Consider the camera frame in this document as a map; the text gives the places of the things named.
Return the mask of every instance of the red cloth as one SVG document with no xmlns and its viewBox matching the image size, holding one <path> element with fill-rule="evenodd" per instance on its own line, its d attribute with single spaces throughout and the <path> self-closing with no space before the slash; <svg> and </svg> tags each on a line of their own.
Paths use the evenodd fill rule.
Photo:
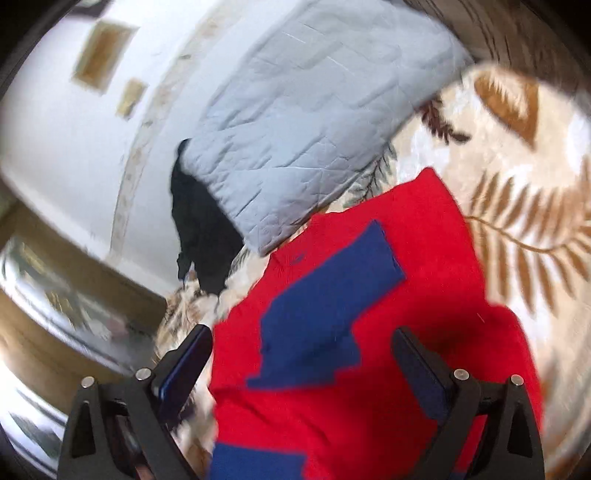
<svg viewBox="0 0 591 480">
<path fill-rule="evenodd" d="M 354 241 L 373 219 L 407 279 L 353 324 L 361 364 L 339 371 L 335 384 L 325 387 L 247 388 L 246 379 L 259 374 L 259 321 L 270 302 Z M 493 382 L 520 374 L 540 425 L 540 385 L 517 318 L 486 302 L 464 218 L 427 169 L 346 212 L 314 216 L 300 236 L 271 255 L 260 282 L 215 328 L 210 390 L 217 402 L 218 441 L 303 453 L 309 479 L 390 480 L 407 474 L 435 424 L 424 417 L 391 354 L 392 333 L 402 325 L 452 369 Z M 481 430 L 482 422 L 470 434 L 459 470 L 466 470 Z"/>
</svg>

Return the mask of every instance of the white wall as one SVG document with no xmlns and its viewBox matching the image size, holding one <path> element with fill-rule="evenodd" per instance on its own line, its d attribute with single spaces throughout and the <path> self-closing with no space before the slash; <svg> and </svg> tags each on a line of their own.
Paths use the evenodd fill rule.
<svg viewBox="0 0 591 480">
<path fill-rule="evenodd" d="M 103 20 L 138 30 L 104 95 L 71 81 L 95 22 L 69 15 L 39 42 L 0 104 L 3 176 L 29 206 L 99 259 L 109 251 L 119 185 L 144 111 L 195 25 L 215 3 L 114 2 Z M 133 77 L 148 89 L 126 121 L 115 111 Z M 154 195 L 161 200 L 160 208 L 170 207 L 167 189 Z M 176 241 L 170 211 L 164 220 L 158 228 Z M 171 256 L 174 263 L 176 256 Z M 155 278 L 149 278 L 152 272 L 138 272 L 144 278 L 136 280 L 168 293 L 176 286 L 176 275 L 171 275 L 174 265 L 168 270 Z"/>
<path fill-rule="evenodd" d="M 109 255 L 125 165 L 158 84 L 196 25 L 224 3 L 230 10 L 243 7 L 239 19 L 217 32 L 203 58 L 191 60 L 199 65 L 151 140 L 129 205 L 122 251 Z M 193 135 L 205 107 L 243 55 L 299 3 L 116 0 L 103 20 L 139 28 L 104 95 L 71 81 L 93 21 L 66 17 L 42 39 L 0 103 L 2 175 L 30 207 L 90 255 L 157 293 L 171 293 L 178 286 L 178 238 L 168 192 L 176 147 Z M 215 22 L 212 29 L 220 30 Z M 149 87 L 126 121 L 115 111 L 133 77 Z"/>
</svg>

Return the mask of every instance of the metal screw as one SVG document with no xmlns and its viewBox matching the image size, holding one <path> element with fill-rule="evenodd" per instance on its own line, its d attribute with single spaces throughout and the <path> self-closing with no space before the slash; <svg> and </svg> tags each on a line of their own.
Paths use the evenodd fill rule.
<svg viewBox="0 0 591 480">
<path fill-rule="evenodd" d="M 453 376 L 462 381 L 468 380 L 470 378 L 470 374 L 463 368 L 458 368 L 455 370 Z"/>
<path fill-rule="evenodd" d="M 149 368 L 140 368 L 135 373 L 135 378 L 138 380 L 147 380 L 152 375 L 152 371 Z"/>
<path fill-rule="evenodd" d="M 80 382 L 80 385 L 82 385 L 82 388 L 89 388 L 89 387 L 92 387 L 94 384 L 95 384 L 94 377 L 84 377 L 82 379 L 82 381 Z"/>
<path fill-rule="evenodd" d="M 511 383 L 520 387 L 523 385 L 523 377 L 521 375 L 511 375 Z"/>
</svg>

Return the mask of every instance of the blue fabric piece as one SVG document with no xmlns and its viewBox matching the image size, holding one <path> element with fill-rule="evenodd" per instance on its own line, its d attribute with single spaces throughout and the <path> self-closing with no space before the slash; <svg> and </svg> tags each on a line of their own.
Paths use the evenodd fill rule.
<svg viewBox="0 0 591 480">
<path fill-rule="evenodd" d="M 303 480 L 306 457 L 245 449 L 218 443 L 209 480 Z"/>
<path fill-rule="evenodd" d="M 261 372 L 248 386 L 326 384 L 338 369 L 358 365 L 353 322 L 403 279 L 380 224 L 372 221 L 348 247 L 273 300 L 261 319 Z"/>
</svg>

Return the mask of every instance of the fern leaf pattern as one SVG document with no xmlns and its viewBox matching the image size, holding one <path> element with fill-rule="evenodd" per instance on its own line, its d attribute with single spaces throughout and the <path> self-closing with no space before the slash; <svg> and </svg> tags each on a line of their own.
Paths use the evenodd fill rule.
<svg viewBox="0 0 591 480">
<path fill-rule="evenodd" d="M 389 143 L 384 153 L 375 158 L 350 186 L 348 190 L 350 198 L 343 207 L 345 209 L 353 207 L 383 193 L 384 186 L 391 183 L 394 175 L 392 164 L 397 160 L 396 150 Z"/>
<path fill-rule="evenodd" d="M 516 286 L 530 313 L 535 313 L 539 293 L 558 315 L 557 289 L 574 297 L 576 279 L 591 278 L 587 266 L 591 255 L 589 168 L 585 157 L 579 182 L 564 189 L 535 189 L 529 184 L 516 189 L 513 177 L 482 174 L 465 219 L 478 245 L 487 288 L 496 285 L 503 301 L 512 297 L 511 288 Z M 511 265 L 517 278 L 514 285 Z"/>
<path fill-rule="evenodd" d="M 435 96 L 422 104 L 418 109 L 418 114 L 423 125 L 427 127 L 433 137 L 443 140 L 446 145 L 449 145 L 450 140 L 459 145 L 469 142 L 472 136 L 455 130 L 451 123 L 444 118 L 441 112 L 442 107 L 443 102 L 439 96 Z"/>
</svg>

